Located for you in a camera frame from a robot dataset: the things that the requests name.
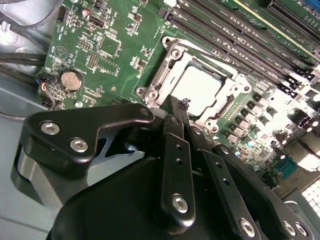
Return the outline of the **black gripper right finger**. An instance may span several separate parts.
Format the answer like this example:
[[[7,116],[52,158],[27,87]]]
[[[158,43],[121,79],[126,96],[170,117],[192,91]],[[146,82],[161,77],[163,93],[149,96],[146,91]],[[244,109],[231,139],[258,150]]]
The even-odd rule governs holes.
[[[194,167],[201,169],[213,187],[222,211],[223,235],[228,240],[313,240],[315,235],[231,149],[213,148],[203,132],[192,126],[189,101],[179,102],[186,136],[195,155]]]

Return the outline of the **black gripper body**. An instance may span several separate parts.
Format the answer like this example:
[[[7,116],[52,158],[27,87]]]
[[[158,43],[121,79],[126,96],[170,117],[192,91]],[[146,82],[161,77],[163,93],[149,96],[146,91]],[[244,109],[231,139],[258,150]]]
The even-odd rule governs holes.
[[[160,161],[138,160],[70,198],[49,233],[51,240],[230,240],[220,204],[203,176],[193,172],[196,219],[170,234],[155,219]]]

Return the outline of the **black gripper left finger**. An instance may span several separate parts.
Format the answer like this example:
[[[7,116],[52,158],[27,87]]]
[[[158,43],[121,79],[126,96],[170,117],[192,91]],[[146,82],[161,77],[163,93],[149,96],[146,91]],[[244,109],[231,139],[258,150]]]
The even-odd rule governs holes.
[[[179,109],[173,100],[163,116],[139,103],[32,114],[23,122],[14,184],[49,208],[55,222],[76,194],[154,158],[160,161],[155,220],[163,228],[190,228],[196,221],[191,145]]]

